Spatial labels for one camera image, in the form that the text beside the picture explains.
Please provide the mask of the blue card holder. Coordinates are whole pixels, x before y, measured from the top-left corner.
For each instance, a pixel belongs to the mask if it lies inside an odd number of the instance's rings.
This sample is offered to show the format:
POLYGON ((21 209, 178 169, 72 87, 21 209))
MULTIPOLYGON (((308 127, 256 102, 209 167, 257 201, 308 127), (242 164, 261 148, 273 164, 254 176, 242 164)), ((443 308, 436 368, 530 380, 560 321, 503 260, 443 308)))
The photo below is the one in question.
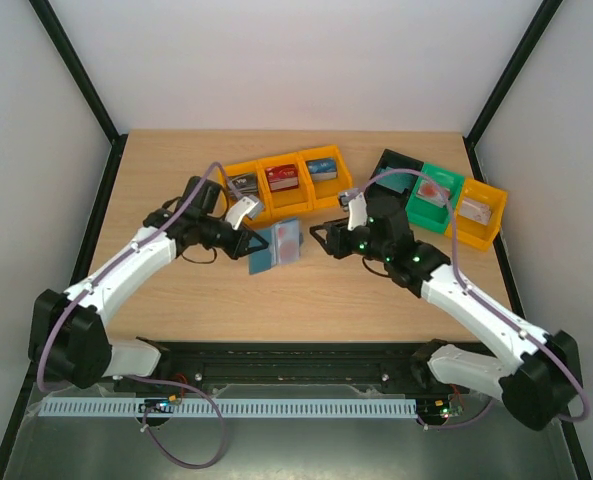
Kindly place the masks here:
POLYGON ((250 275, 260 274, 300 259, 303 234, 298 218, 285 219, 270 227, 257 230, 256 233, 268 243, 268 247, 248 257, 250 275))

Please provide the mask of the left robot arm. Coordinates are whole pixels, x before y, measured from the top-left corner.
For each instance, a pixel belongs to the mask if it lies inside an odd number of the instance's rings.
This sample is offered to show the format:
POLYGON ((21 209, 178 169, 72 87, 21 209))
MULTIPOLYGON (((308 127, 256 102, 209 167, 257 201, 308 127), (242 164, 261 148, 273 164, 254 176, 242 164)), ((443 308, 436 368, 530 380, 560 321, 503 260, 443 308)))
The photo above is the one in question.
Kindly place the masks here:
POLYGON ((63 292, 47 289, 35 300, 28 355, 45 391, 48 374, 78 388, 106 377, 151 376, 163 356, 142 339, 112 340, 107 327, 127 299, 151 276, 196 245, 232 260, 268 247, 244 224, 264 209, 233 185, 192 177, 182 195, 149 213, 133 238, 97 271, 63 292))

